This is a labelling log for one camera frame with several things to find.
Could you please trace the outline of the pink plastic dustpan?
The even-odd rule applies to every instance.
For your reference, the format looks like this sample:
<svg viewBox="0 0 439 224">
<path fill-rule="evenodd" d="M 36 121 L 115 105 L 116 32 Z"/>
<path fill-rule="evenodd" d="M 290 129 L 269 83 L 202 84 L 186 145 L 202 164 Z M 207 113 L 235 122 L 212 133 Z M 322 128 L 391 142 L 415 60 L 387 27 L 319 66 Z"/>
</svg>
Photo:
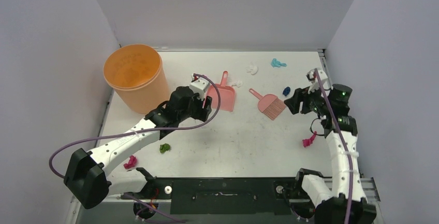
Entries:
<svg viewBox="0 0 439 224">
<path fill-rule="evenodd" d="M 221 98 L 220 110 L 232 112 L 234 110 L 236 91 L 232 86 L 227 85 L 228 72 L 224 71 L 221 82 L 219 84 L 213 84 L 207 90 L 207 96 L 212 98 L 211 108 L 218 108 L 218 94 L 214 88 L 217 86 L 219 90 L 219 96 Z"/>
</svg>

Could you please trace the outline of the pink hand brush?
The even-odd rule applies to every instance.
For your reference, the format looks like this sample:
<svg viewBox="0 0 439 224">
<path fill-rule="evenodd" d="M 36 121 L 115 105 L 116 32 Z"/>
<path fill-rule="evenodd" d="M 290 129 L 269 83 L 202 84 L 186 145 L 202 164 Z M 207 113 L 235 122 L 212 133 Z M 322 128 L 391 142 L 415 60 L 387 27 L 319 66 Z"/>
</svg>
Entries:
<svg viewBox="0 0 439 224">
<path fill-rule="evenodd" d="M 274 94 L 261 95 L 252 88 L 249 92 L 258 99 L 258 110 L 272 121 L 286 109 L 286 105 Z"/>
</svg>

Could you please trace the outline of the green paper scrap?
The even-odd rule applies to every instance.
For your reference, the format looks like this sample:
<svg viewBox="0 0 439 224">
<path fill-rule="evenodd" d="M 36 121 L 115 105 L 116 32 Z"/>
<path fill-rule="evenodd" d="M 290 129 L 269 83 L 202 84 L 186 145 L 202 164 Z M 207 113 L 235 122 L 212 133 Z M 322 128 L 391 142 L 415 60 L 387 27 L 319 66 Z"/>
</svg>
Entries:
<svg viewBox="0 0 439 224">
<path fill-rule="evenodd" d="M 164 144 L 161 144 L 161 145 L 159 146 L 159 152 L 160 152 L 161 154 L 164 154 L 165 152 L 167 152 L 167 151 L 169 151 L 169 150 L 171 150 L 171 146 L 170 146 L 170 144 L 168 144 L 168 143 L 164 143 Z"/>
</svg>

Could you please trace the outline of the orange plastic bucket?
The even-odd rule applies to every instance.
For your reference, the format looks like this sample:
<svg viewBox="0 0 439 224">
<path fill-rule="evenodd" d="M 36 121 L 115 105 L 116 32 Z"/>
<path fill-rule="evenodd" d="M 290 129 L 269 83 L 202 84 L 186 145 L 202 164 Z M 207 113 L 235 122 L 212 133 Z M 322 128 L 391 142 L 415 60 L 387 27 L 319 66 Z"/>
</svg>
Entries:
<svg viewBox="0 0 439 224">
<path fill-rule="evenodd" d="M 119 48 L 105 61 L 106 82 L 134 112 L 147 114 L 169 99 L 170 90 L 159 53 L 145 44 Z"/>
</svg>

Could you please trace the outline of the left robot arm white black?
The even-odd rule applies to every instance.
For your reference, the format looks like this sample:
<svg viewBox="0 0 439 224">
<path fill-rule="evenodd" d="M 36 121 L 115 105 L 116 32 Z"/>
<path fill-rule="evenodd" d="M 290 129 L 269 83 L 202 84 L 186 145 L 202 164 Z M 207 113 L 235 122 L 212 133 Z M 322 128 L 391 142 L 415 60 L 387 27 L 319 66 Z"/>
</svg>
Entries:
<svg viewBox="0 0 439 224">
<path fill-rule="evenodd" d="M 80 148 L 73 152 L 64 176 L 66 187 L 85 209 L 94 208 L 115 193 L 135 192 L 141 198 L 149 198 L 155 185 L 145 169 L 133 169 L 120 180 L 110 179 L 111 172 L 145 146 L 180 130 L 180 123 L 186 119 L 203 124 L 211 121 L 209 87 L 210 83 L 201 79 L 189 86 L 179 86 L 168 101 L 150 111 L 129 131 L 108 136 L 110 142 L 89 151 Z"/>
</svg>

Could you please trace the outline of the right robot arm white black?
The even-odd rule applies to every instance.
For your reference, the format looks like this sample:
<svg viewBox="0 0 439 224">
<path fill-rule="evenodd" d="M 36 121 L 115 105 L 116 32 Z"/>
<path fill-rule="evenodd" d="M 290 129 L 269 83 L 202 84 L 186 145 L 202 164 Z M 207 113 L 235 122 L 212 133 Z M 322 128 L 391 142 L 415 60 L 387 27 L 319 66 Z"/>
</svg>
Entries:
<svg viewBox="0 0 439 224">
<path fill-rule="evenodd" d="M 334 84 L 327 96 L 320 89 L 310 91 L 307 87 L 296 89 L 291 98 L 284 100 L 292 114 L 317 114 L 329 147 L 331 187 L 321 173 L 308 169 L 300 169 L 292 184 L 295 195 L 311 199 L 315 223 L 373 223 L 377 215 L 361 184 L 358 128 L 348 114 L 351 93 L 350 87 Z"/>
</svg>

